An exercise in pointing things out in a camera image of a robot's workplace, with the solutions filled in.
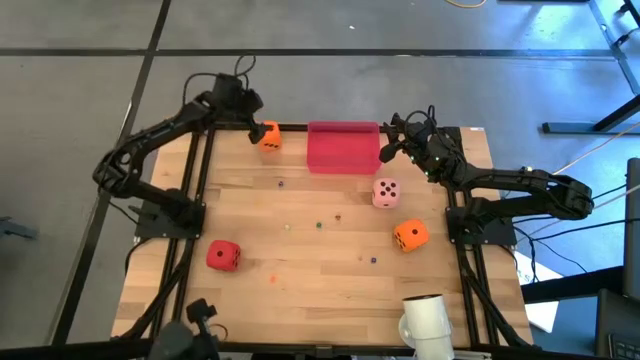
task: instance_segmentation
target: red box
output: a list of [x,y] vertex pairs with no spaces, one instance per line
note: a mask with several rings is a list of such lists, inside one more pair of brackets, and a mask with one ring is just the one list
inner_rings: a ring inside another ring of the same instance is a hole
[[309,123],[307,166],[319,174],[372,175],[380,168],[380,128],[374,122]]

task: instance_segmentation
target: wooden tabletop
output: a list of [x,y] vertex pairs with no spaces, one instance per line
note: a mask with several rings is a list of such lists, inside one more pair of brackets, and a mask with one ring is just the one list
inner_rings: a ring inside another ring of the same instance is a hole
[[[492,167],[484,130],[461,132],[468,161]],[[401,299],[441,293],[454,327],[454,346],[468,346],[460,275],[444,218],[445,189],[429,184],[402,154],[383,164],[376,176],[311,174],[306,166],[307,134],[282,136],[282,149],[264,155],[251,146],[245,132],[216,133],[204,196],[206,220],[196,243],[185,304],[204,297],[215,305],[218,316],[211,322],[226,326],[233,342],[397,346],[404,345],[398,335]],[[184,136],[161,148],[154,185],[179,187],[188,147],[189,137]],[[196,171],[192,189],[197,175]],[[378,177],[400,182],[397,208],[371,205],[372,183]],[[494,190],[473,194],[498,198]],[[421,248],[403,253],[392,241],[392,230],[411,218],[421,219],[431,238]],[[237,272],[206,266],[206,252],[214,240],[240,245]],[[126,331],[155,296],[166,249],[167,240],[153,240],[132,256],[114,335]],[[483,251],[494,302],[520,336],[531,341],[512,258],[497,246],[484,246]],[[482,308],[477,299],[475,303],[486,342]]]

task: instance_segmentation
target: die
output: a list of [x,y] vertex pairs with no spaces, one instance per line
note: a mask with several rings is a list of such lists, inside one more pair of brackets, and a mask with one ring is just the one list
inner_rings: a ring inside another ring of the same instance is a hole
[[411,219],[396,226],[393,237],[402,251],[410,252],[429,241],[429,232],[422,221]]
[[236,271],[240,260],[240,246],[224,240],[215,240],[207,251],[207,266],[222,271]]
[[383,209],[391,209],[398,205],[400,200],[400,185],[392,178],[376,179],[373,182],[373,194],[371,202],[373,206]]
[[263,152],[271,152],[276,151],[282,147],[282,137],[280,135],[280,128],[278,127],[278,123],[271,120],[266,120],[263,122],[265,125],[271,125],[272,129],[267,130],[264,137],[258,143],[258,148]]

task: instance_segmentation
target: white cable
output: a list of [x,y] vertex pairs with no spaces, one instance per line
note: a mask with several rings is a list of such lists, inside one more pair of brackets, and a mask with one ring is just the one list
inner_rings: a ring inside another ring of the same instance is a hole
[[[620,195],[618,195],[618,196],[616,196],[616,197],[614,197],[614,198],[611,198],[611,199],[609,199],[609,200],[607,200],[607,201],[603,202],[602,204],[598,204],[597,206],[594,206],[593,210],[595,210],[595,209],[597,209],[597,208],[599,208],[599,207],[603,207],[603,206],[605,206],[605,205],[611,204],[612,202],[614,202],[614,201],[618,200],[619,198],[621,198],[621,197],[623,197],[623,196],[627,196],[627,195],[631,194],[632,192],[634,192],[634,191],[638,190],[639,188],[640,188],[640,184],[638,184],[638,185],[636,185],[636,186],[632,187],[631,189],[629,189],[629,190],[628,190],[626,193],[624,193],[624,194],[620,194]],[[536,231],[534,231],[534,232],[529,233],[529,236],[532,236],[533,234],[538,233],[538,232],[540,232],[540,231],[542,231],[542,230],[544,230],[544,229],[546,229],[546,228],[548,228],[548,227],[550,227],[550,226],[553,226],[553,225],[555,225],[555,224],[557,224],[557,223],[559,223],[559,222],[562,222],[562,221],[564,221],[564,220],[556,220],[556,221],[554,221],[554,222],[552,222],[552,223],[549,223],[549,224],[547,224],[547,225],[545,225],[545,226],[543,226],[543,227],[539,228],[538,230],[536,230]],[[520,239],[518,239],[518,242],[520,242],[520,241],[522,241],[522,240],[524,240],[524,239],[525,239],[524,237],[523,237],[523,238],[520,238]]]
[[603,142],[602,144],[600,144],[600,145],[598,145],[598,146],[594,147],[593,149],[591,149],[591,150],[587,151],[586,153],[584,153],[584,154],[580,155],[577,159],[573,160],[572,162],[570,162],[570,163],[568,163],[567,165],[565,165],[565,166],[561,167],[560,169],[558,169],[556,172],[554,172],[554,173],[553,173],[553,175],[558,175],[558,174],[560,174],[561,172],[563,172],[563,171],[567,170],[568,168],[570,168],[570,167],[572,167],[573,165],[575,165],[578,161],[580,161],[580,160],[582,160],[582,159],[586,158],[587,156],[589,156],[589,155],[593,154],[594,152],[596,152],[596,151],[600,150],[601,148],[603,148],[605,145],[607,145],[607,144],[608,144],[608,143],[610,143],[611,141],[613,141],[613,140],[615,140],[615,139],[619,138],[620,136],[622,136],[622,135],[624,135],[624,134],[628,133],[629,131],[631,131],[631,130],[635,129],[637,126],[640,126],[640,122],[639,122],[639,123],[635,123],[635,124],[633,124],[633,125],[632,125],[630,128],[628,128],[627,130],[625,130],[625,131],[623,131],[623,132],[621,132],[621,133],[618,133],[618,134],[616,134],[616,135],[612,136],[611,138],[609,138],[607,141]]

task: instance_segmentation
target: pink die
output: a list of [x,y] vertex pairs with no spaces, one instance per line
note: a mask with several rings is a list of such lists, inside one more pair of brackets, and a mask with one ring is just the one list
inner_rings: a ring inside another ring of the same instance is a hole
[[373,182],[373,206],[382,209],[394,208],[400,200],[400,184],[392,178],[376,179]]

